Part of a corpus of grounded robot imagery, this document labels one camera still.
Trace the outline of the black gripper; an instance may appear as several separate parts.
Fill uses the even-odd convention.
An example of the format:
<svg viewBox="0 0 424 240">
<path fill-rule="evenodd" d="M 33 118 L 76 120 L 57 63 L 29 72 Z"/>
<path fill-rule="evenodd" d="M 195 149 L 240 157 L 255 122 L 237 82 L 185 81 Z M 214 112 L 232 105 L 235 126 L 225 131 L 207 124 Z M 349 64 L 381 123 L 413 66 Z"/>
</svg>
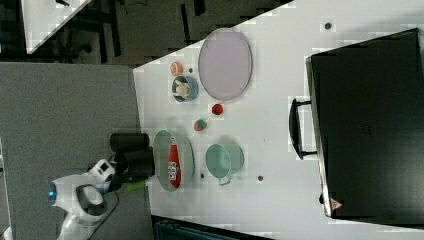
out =
<svg viewBox="0 0 424 240">
<path fill-rule="evenodd" d="M 155 174 L 153 148 L 133 152 L 117 153 L 114 158 L 115 174 L 111 186 L 121 187 L 125 183 L 136 183 Z"/>
</svg>

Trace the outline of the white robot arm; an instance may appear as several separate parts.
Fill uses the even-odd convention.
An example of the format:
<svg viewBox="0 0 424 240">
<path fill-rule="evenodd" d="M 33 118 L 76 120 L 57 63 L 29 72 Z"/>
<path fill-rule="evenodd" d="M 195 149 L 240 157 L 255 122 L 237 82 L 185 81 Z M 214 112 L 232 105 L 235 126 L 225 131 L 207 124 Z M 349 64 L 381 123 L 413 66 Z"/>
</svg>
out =
<svg viewBox="0 0 424 240">
<path fill-rule="evenodd" d="M 85 173 L 53 180 L 48 190 L 49 203 L 65 211 L 57 240 L 90 240 L 117 208 L 117 191 L 123 185 L 129 191 L 143 188 L 154 174 L 153 148 L 147 147 L 117 152 Z"/>
</svg>

